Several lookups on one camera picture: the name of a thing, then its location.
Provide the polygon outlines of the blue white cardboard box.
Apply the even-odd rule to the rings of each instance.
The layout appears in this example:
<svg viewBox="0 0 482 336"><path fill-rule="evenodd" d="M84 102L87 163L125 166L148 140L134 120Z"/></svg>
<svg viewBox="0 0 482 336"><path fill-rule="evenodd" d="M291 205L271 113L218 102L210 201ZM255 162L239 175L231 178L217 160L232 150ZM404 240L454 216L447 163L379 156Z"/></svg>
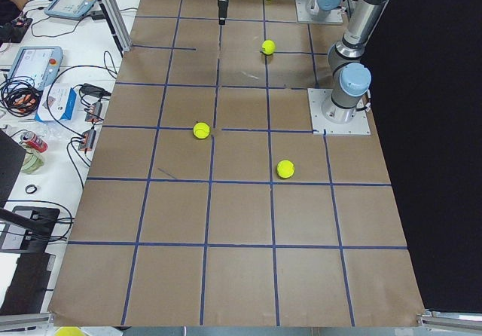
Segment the blue white cardboard box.
<svg viewBox="0 0 482 336"><path fill-rule="evenodd" d="M35 120L48 122L71 120L77 93L68 84L53 84L44 89Z"/></svg>

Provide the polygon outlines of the tennis ball upper middle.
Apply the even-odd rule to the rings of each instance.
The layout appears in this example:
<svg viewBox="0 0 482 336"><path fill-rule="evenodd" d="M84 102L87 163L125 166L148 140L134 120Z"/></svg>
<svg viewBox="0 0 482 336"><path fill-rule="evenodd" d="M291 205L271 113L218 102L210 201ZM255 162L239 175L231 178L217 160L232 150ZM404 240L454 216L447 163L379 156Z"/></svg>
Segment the tennis ball upper middle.
<svg viewBox="0 0 482 336"><path fill-rule="evenodd" d="M274 54L275 51L276 51L276 43L273 40L267 39L262 43L261 52L264 55L267 55L267 56L272 55Z"/></svg>

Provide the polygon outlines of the teach pendant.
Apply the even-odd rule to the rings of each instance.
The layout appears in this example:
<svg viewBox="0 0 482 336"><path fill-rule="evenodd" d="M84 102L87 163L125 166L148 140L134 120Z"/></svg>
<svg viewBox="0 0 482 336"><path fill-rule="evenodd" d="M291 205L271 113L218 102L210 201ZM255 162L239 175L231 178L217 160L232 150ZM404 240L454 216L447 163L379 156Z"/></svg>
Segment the teach pendant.
<svg viewBox="0 0 482 336"><path fill-rule="evenodd" d="M88 15L96 0L53 0L44 13L49 17L80 20Z"/></svg>
<svg viewBox="0 0 482 336"><path fill-rule="evenodd" d="M59 46L21 47L8 73L8 79L26 80L35 89L43 90L53 83L63 60Z"/></svg>

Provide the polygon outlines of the tennis ball centre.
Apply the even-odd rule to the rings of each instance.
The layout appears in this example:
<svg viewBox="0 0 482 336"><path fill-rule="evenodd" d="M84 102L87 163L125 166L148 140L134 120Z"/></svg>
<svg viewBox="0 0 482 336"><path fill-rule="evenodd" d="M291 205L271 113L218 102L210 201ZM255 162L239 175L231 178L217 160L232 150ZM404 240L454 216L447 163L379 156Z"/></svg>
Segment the tennis ball centre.
<svg viewBox="0 0 482 336"><path fill-rule="evenodd" d="M205 122L197 122L193 127L193 134L197 139L206 139L211 133L210 126Z"/></svg>

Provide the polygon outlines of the aluminium frame post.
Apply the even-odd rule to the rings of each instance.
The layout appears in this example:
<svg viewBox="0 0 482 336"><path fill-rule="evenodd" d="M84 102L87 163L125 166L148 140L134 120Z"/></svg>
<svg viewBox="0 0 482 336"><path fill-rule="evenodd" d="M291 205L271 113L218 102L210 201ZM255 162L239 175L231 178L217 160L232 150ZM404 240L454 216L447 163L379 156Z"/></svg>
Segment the aluminium frame post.
<svg viewBox="0 0 482 336"><path fill-rule="evenodd" d="M125 25L124 19L116 0L97 0L101 11L107 21L109 30L114 42L123 56L125 52L130 51L132 40Z"/></svg>

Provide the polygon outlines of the green tape roll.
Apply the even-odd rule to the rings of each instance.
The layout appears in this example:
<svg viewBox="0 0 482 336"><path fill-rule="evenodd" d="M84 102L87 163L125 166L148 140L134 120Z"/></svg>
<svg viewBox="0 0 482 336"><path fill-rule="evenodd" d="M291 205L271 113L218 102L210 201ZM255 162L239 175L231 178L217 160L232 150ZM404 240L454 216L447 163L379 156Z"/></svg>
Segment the green tape roll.
<svg viewBox="0 0 482 336"><path fill-rule="evenodd" d="M41 154L33 148L26 149L26 154L20 172L32 174L44 166L44 159Z"/></svg>

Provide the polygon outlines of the lower teach pendant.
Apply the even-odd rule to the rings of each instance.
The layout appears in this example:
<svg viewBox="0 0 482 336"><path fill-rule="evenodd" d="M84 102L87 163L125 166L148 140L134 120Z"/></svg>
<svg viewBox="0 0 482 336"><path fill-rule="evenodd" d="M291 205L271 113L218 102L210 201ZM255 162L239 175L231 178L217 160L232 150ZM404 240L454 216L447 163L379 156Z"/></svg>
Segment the lower teach pendant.
<svg viewBox="0 0 482 336"><path fill-rule="evenodd" d="M35 89L43 90L53 83L63 60L59 46L21 47L8 73L8 79L26 80Z"/></svg>

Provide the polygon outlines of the red soda can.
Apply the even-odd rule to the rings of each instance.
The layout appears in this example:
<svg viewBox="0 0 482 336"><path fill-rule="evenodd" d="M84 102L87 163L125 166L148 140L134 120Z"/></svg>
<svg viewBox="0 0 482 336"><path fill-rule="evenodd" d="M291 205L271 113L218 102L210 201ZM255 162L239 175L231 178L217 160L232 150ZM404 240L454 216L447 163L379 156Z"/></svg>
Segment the red soda can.
<svg viewBox="0 0 482 336"><path fill-rule="evenodd" d="M27 147L33 148L40 153L48 150L48 144L44 140L42 140L40 136L38 136L32 131L23 132L21 136L21 141Z"/></svg>

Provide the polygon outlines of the black power adapter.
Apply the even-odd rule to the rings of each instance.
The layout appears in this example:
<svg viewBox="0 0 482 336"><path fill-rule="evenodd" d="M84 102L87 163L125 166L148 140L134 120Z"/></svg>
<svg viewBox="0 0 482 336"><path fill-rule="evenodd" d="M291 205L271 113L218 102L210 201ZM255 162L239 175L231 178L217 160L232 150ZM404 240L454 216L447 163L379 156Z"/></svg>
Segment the black power adapter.
<svg viewBox="0 0 482 336"><path fill-rule="evenodd" d="M83 95L93 96L98 99L111 96L111 93L106 89L104 89L103 87L98 87L96 85L88 84L88 83L84 83L81 85L80 92Z"/></svg>

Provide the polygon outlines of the tennis ball bottom edge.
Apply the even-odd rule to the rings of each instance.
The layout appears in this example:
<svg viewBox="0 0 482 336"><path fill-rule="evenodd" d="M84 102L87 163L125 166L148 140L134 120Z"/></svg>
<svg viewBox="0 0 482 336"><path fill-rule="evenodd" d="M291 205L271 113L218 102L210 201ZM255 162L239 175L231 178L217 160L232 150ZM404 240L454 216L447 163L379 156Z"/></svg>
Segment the tennis ball bottom edge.
<svg viewBox="0 0 482 336"><path fill-rule="evenodd" d="M85 333L79 327L63 326L55 331L54 336L85 336Z"/></svg>

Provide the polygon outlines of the tennis ball lower right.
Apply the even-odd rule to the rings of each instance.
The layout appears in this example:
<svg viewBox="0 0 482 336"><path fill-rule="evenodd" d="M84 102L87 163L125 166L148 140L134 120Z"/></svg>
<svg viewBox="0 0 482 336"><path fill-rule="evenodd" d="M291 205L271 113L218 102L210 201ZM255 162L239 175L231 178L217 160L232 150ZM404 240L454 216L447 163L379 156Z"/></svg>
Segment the tennis ball lower right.
<svg viewBox="0 0 482 336"><path fill-rule="evenodd" d="M276 173L281 179L289 179L294 175L295 166L290 160L281 160L276 165Z"/></svg>

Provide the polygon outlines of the upper teach pendant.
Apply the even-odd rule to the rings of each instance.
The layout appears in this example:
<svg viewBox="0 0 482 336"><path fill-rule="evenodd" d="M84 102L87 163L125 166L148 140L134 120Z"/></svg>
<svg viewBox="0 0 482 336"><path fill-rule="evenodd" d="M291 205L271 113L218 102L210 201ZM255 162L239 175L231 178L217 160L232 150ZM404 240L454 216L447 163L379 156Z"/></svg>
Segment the upper teach pendant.
<svg viewBox="0 0 482 336"><path fill-rule="evenodd" d="M88 15L96 0L53 0L44 13L49 17L80 20Z"/></svg>

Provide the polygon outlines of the brown paper table cover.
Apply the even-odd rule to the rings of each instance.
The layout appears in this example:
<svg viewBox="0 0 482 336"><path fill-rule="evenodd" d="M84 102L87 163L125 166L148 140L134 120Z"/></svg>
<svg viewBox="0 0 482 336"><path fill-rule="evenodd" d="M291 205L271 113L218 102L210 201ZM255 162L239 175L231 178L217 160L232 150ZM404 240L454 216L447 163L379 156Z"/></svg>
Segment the brown paper table cover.
<svg viewBox="0 0 482 336"><path fill-rule="evenodd" d="M413 325L423 303L377 131L312 129L307 90L332 88L344 25L301 24L294 0L230 0L221 26L216 2L140 0L56 322Z"/></svg>

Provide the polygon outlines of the person at desk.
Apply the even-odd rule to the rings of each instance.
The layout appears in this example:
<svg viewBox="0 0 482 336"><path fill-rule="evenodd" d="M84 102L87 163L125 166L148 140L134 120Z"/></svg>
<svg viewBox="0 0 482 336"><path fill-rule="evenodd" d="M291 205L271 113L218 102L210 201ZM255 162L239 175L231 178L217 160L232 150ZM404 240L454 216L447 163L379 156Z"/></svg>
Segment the person at desk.
<svg viewBox="0 0 482 336"><path fill-rule="evenodd" d="M28 0L1 0L1 24L4 25L22 13Z"/></svg>

